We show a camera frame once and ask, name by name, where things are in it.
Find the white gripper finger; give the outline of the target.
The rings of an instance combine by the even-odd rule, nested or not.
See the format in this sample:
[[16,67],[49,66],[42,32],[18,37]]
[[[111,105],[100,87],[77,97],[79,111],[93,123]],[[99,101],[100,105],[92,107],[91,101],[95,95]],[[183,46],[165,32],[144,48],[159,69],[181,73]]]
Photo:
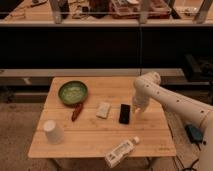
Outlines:
[[137,109],[135,110],[135,115],[136,115],[137,117],[140,117],[140,115],[141,115],[141,109],[140,109],[140,108],[137,108]]

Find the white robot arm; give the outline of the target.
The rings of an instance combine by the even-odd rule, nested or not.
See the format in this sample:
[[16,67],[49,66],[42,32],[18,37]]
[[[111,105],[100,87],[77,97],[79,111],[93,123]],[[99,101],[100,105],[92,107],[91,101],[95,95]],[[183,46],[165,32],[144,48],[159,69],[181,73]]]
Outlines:
[[135,94],[132,104],[136,111],[144,112],[154,99],[204,132],[198,171],[213,171],[213,106],[175,93],[160,86],[161,77],[148,72],[134,80]]

